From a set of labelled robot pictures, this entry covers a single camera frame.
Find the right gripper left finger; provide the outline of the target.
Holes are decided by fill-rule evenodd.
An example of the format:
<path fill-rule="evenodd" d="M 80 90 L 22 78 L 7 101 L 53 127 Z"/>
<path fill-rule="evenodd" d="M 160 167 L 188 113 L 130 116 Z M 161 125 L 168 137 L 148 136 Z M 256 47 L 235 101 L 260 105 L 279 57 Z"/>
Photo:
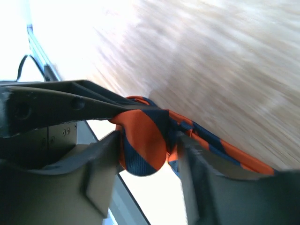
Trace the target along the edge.
<path fill-rule="evenodd" d="M 79 144 L 40 170 L 0 163 L 3 225 L 100 225 L 107 217 L 119 154 L 118 131 Z"/>

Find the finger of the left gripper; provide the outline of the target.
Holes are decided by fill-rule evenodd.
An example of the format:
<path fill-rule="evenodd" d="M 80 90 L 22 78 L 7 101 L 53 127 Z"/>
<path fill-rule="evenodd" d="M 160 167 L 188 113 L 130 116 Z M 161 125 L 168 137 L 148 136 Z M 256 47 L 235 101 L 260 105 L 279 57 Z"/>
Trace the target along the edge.
<path fill-rule="evenodd" d="M 157 109 L 91 81 L 5 82 L 0 85 L 0 136 L 82 120 L 109 120 L 134 109 Z"/>

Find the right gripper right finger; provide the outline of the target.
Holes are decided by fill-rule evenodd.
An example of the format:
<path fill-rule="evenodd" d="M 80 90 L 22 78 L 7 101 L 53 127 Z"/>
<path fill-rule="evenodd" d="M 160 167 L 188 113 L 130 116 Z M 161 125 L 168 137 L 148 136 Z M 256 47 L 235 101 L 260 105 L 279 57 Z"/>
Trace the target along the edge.
<path fill-rule="evenodd" d="M 190 225 L 297 225 L 300 172 L 243 169 L 177 134 L 179 173 Z"/>

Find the orange navy striped tie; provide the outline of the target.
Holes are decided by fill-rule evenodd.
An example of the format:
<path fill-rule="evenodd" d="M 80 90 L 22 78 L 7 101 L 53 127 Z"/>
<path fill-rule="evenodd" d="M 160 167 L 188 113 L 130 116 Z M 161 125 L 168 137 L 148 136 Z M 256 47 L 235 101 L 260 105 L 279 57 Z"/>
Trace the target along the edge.
<path fill-rule="evenodd" d="M 159 108 L 153 101 L 141 96 L 122 97 L 120 104 L 146 106 L 122 112 L 110 119 L 121 132 L 121 166 L 130 174 L 148 176 L 156 173 L 168 163 L 179 176 L 176 133 L 196 140 L 201 147 L 233 165 L 256 173 L 274 175 L 277 171 L 255 157 L 220 139 L 196 122 L 168 109 Z"/>

